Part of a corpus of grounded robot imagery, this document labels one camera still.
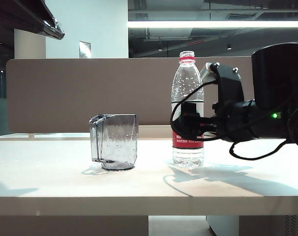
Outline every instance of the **cubicle divider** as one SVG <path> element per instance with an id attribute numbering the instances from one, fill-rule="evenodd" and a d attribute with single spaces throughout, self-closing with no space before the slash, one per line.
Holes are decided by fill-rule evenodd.
<path id="1" fill-rule="evenodd" d="M 237 66 L 253 98 L 251 58 L 197 58 Z M 176 58 L 13 59 L 7 64 L 9 129 L 15 133 L 87 132 L 96 114 L 138 114 L 140 125 L 169 125 Z M 205 88 L 205 115 L 217 88 Z"/>

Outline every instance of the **water bottle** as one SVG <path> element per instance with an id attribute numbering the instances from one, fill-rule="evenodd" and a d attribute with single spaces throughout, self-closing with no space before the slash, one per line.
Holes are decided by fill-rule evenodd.
<path id="1" fill-rule="evenodd" d="M 180 53 L 179 67 L 175 73 L 171 100 L 172 111 L 176 104 L 202 84 L 200 73 L 195 66 L 193 51 Z M 195 104 L 196 112 L 203 117 L 203 88 L 197 91 L 186 102 Z M 181 114 L 179 106 L 174 114 L 175 120 Z M 203 142 L 185 140 L 173 131 L 173 161 L 176 166 L 194 168 L 202 166 L 204 160 Z"/>

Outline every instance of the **water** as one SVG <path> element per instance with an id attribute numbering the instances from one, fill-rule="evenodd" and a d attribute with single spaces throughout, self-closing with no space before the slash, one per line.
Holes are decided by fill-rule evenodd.
<path id="1" fill-rule="evenodd" d="M 204 149 L 181 149 L 173 147 L 173 161 L 176 166 L 196 168 L 204 162 Z"/>

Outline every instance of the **desk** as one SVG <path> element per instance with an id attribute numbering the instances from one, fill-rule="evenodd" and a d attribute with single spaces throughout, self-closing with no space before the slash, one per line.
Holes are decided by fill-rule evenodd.
<path id="1" fill-rule="evenodd" d="M 259 155 L 281 140 L 240 144 Z M 298 214 L 298 147 L 259 161 L 230 143 L 205 143 L 205 165 L 172 165 L 171 140 L 139 140 L 135 168 L 91 162 L 88 136 L 0 137 L 0 216 Z"/>

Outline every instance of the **black cable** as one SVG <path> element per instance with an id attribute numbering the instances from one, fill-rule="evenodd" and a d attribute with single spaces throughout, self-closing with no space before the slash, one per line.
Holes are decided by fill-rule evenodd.
<path id="1" fill-rule="evenodd" d="M 175 114 L 177 108 L 178 108 L 181 104 L 183 104 L 188 98 L 190 98 L 192 95 L 194 95 L 199 89 L 203 88 L 203 87 L 206 86 L 206 85 L 211 85 L 211 84 L 215 84 L 215 83 L 216 83 L 215 81 L 210 81 L 210 82 L 206 82 L 206 83 L 200 85 L 200 86 L 197 87 L 194 91 L 192 91 L 190 94 L 188 94 L 187 97 L 185 97 L 184 99 L 182 99 L 180 102 L 178 102 L 178 103 L 176 104 L 176 106 L 174 107 L 174 109 L 173 109 L 173 111 L 172 111 L 172 114 L 171 114 L 171 116 L 170 116 L 170 126 L 171 126 L 172 130 L 175 131 L 175 133 L 177 133 L 178 135 L 182 136 L 182 135 L 181 135 L 181 132 L 180 132 L 177 128 L 174 127 L 174 121 L 173 121 L 173 118 L 174 118 L 174 114 Z"/>
<path id="2" fill-rule="evenodd" d="M 262 119 L 264 119 L 265 117 L 267 116 L 270 116 L 272 113 L 274 113 L 275 111 L 277 111 L 279 108 L 281 108 L 282 106 L 284 106 L 287 102 L 289 102 L 293 96 L 295 96 L 297 93 L 298 93 L 298 89 L 292 93 L 291 96 L 289 96 L 285 101 L 283 101 L 280 105 L 278 105 L 276 108 L 274 108 L 272 111 L 269 111 L 268 113 L 266 113 L 265 115 L 257 118 L 256 120 L 250 122 L 250 123 L 247 123 L 247 124 L 244 124 L 242 126 L 240 126 L 239 128 L 237 129 L 234 129 L 230 132 L 227 132 L 225 134 L 221 134 L 221 135 L 218 135 L 216 137 L 212 137 L 212 138 L 193 138 L 193 137 L 185 137 L 181 134 L 181 132 L 176 129 L 173 125 L 173 117 L 174 117 L 174 114 L 175 114 L 175 111 L 176 109 L 183 103 L 185 102 L 188 98 L 190 98 L 194 93 L 196 93 L 199 89 L 201 89 L 202 87 L 206 86 L 206 85 L 209 85 L 209 84 L 215 84 L 216 82 L 215 81 L 212 81 L 212 82 L 207 82 L 207 83 L 204 83 L 202 85 L 200 85 L 198 88 L 196 88 L 194 91 L 192 91 L 187 97 L 185 97 L 183 100 L 181 100 L 179 103 L 176 104 L 176 106 L 174 107 L 174 110 L 172 112 L 172 115 L 171 115 L 171 118 L 170 118 L 170 125 L 171 125 L 171 128 L 180 136 L 182 136 L 184 139 L 188 139 L 188 140 L 193 140 L 193 141 L 213 141 L 213 140 L 218 140 L 218 139 L 221 139 L 223 137 L 226 137 L 232 133 L 235 133 L 241 129 L 244 129 L 244 128 L 247 128 L 255 123 L 258 123 L 259 121 L 261 121 Z"/>
<path id="3" fill-rule="evenodd" d="M 234 153 L 234 147 L 235 145 L 238 144 L 238 143 L 233 143 L 233 145 L 231 146 L 231 148 L 229 149 L 229 154 L 231 154 L 233 157 L 235 158 L 238 158 L 238 159 L 241 159 L 241 160 L 247 160 L 247 161 L 255 161 L 255 160 L 259 160 L 259 159 L 262 159 L 262 158 L 265 158 L 267 156 L 270 156 L 272 154 L 275 154 L 277 151 L 279 151 L 281 149 L 281 147 L 283 147 L 285 144 L 287 144 L 287 140 L 281 142 L 277 147 L 276 149 L 274 149 L 273 151 L 265 154 L 265 155 L 262 155 L 262 156 L 258 156 L 258 157 L 253 157 L 253 158 L 248 158 L 248 157 L 242 157 L 242 156 L 238 156 L 237 154 Z"/>

